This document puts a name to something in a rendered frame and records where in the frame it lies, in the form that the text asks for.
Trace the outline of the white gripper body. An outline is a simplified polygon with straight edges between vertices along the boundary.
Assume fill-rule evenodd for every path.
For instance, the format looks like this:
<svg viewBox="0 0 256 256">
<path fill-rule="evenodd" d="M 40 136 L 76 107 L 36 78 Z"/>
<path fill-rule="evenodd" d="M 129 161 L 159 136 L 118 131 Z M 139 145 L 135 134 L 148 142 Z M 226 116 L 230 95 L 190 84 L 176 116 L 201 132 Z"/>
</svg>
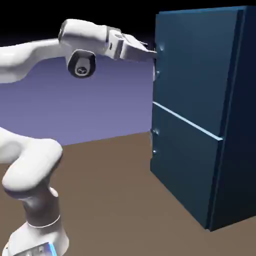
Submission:
<svg viewBox="0 0 256 256">
<path fill-rule="evenodd" d="M 122 41 L 118 60 L 146 61 L 148 59 L 148 49 L 133 35 L 120 33 L 117 37 Z"/>
</svg>

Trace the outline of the blue cabinet door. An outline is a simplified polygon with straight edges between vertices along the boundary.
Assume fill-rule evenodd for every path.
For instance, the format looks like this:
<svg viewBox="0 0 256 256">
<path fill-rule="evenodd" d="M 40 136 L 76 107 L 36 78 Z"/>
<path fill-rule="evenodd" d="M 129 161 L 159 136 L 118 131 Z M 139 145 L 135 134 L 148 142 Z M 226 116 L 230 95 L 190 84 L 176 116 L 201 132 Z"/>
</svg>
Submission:
<svg viewBox="0 0 256 256">
<path fill-rule="evenodd" d="M 153 100 L 214 137 L 222 137 L 239 11 L 215 8 L 156 17 Z"/>
<path fill-rule="evenodd" d="M 152 105 L 151 128 L 157 132 L 150 170 L 205 228 L 210 227 L 223 140 Z"/>
</svg>

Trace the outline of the blue cabinet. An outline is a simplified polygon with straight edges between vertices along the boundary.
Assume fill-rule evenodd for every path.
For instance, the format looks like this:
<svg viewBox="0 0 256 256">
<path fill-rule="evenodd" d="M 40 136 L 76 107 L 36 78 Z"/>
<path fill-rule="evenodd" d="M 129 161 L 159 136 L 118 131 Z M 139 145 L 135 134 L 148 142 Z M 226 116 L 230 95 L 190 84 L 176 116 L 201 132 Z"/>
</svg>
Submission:
<svg viewBox="0 0 256 256">
<path fill-rule="evenodd" d="M 237 9 L 238 16 L 225 96 L 223 135 L 218 137 L 222 139 L 222 148 L 210 226 L 206 228 L 210 231 L 256 216 L 256 6 L 189 10 L 224 8 Z"/>
</svg>

